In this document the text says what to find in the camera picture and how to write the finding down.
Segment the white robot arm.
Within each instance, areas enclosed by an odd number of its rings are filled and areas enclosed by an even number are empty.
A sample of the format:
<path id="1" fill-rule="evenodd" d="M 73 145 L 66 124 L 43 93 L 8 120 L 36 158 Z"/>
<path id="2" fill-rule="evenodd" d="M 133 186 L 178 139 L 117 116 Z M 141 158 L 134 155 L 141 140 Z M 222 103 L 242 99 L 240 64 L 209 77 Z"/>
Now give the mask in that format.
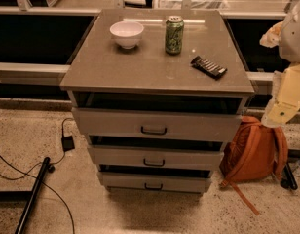
<path id="1" fill-rule="evenodd" d="M 278 46 L 280 57 L 290 62 L 283 73 L 274 74 L 272 98 L 261 119 L 264 126 L 274 128 L 287 123 L 300 110 L 300 0 L 259 43 L 268 48 Z"/>

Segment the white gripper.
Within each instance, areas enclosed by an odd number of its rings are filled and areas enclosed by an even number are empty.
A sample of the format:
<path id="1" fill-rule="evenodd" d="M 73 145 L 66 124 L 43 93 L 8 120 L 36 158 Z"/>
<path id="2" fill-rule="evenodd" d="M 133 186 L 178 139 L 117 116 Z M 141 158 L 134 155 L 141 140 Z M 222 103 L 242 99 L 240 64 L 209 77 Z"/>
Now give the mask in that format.
<path id="1" fill-rule="evenodd" d="M 279 44 L 282 21 L 277 22 L 261 37 L 259 44 L 274 48 Z M 300 110 L 300 63 L 293 63 L 284 72 L 275 71 L 272 98 L 269 100 L 261 123 L 269 128 L 286 124 Z"/>

